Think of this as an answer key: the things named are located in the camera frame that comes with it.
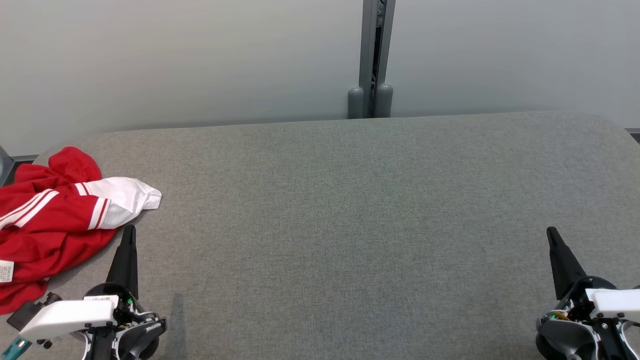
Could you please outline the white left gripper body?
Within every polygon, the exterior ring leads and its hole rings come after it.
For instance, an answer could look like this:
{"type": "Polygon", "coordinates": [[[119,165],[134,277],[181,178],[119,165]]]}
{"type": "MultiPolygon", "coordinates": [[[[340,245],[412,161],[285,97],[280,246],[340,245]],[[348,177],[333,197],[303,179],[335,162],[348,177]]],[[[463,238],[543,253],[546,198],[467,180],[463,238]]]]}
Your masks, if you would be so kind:
{"type": "Polygon", "coordinates": [[[143,310],[125,287],[106,282],[80,300],[61,300],[50,293],[45,303],[25,303],[19,336],[35,343],[62,335],[84,342],[84,360],[148,360],[166,333],[167,319],[143,310]]]}

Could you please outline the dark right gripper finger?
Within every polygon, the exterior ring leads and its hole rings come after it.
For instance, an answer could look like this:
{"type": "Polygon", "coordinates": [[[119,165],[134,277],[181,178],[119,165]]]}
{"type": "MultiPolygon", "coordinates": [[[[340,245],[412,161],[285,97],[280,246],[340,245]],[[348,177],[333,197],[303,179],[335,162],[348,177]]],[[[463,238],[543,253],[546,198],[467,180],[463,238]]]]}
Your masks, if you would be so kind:
{"type": "Polygon", "coordinates": [[[548,227],[546,236],[555,296],[557,300],[562,300],[576,282],[585,278],[586,272],[556,227],[548,227]]]}

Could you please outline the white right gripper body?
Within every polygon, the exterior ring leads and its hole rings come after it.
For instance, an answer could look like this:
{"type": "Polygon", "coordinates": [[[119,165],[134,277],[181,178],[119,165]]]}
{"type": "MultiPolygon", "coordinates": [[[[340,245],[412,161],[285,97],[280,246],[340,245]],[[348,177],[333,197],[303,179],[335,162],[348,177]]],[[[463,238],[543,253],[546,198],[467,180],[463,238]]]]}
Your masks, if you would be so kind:
{"type": "Polygon", "coordinates": [[[637,360],[626,331],[639,326],[639,289],[610,288],[598,276],[576,281],[535,328],[546,360],[637,360]]]}

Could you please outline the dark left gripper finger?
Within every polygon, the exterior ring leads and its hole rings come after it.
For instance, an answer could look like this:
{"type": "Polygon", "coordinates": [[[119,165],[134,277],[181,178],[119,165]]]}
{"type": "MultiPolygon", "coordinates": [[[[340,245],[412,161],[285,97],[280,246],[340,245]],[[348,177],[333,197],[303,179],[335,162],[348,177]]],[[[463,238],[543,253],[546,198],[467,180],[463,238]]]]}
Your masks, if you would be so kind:
{"type": "Polygon", "coordinates": [[[106,281],[128,289],[134,298],[139,297],[137,230],[134,225],[124,227],[106,281]]]}

